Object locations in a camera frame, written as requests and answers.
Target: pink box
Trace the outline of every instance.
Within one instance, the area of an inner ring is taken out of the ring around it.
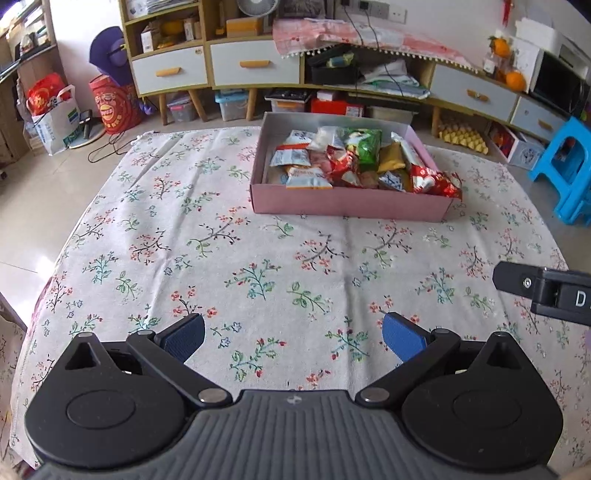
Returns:
[[[438,170],[410,125],[343,115],[267,112],[263,118],[251,176],[252,209],[255,213],[346,215],[421,222],[440,222],[443,219],[453,199],[393,190],[346,187],[293,190],[286,189],[284,185],[266,183],[267,165],[273,152],[292,130],[316,132],[318,127],[325,125],[380,129],[382,138],[390,138],[390,133],[396,132],[415,148],[427,167]]]

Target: green snack bag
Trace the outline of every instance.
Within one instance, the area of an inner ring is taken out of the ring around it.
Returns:
[[[348,128],[345,130],[345,146],[357,155],[359,171],[378,169],[378,154],[382,145],[382,131],[369,128]]]

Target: wall outlet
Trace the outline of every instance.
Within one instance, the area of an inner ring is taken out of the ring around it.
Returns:
[[[389,19],[390,5],[384,2],[376,2],[370,0],[347,0],[345,2],[347,12],[350,14],[365,15],[368,13],[370,17]]]
[[[389,20],[395,23],[406,23],[406,9],[398,5],[390,5]]]

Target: red decoration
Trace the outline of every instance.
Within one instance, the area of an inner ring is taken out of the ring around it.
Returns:
[[[509,23],[509,15],[511,14],[511,8],[513,7],[512,0],[504,0],[505,5],[503,7],[503,26],[506,27]]]

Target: orange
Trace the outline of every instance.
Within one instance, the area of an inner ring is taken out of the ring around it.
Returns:
[[[489,37],[491,50],[502,59],[508,59],[511,55],[511,48],[504,38]]]
[[[514,92],[523,92],[526,87],[525,78],[523,77],[521,72],[518,72],[516,70],[507,73],[505,83]]]

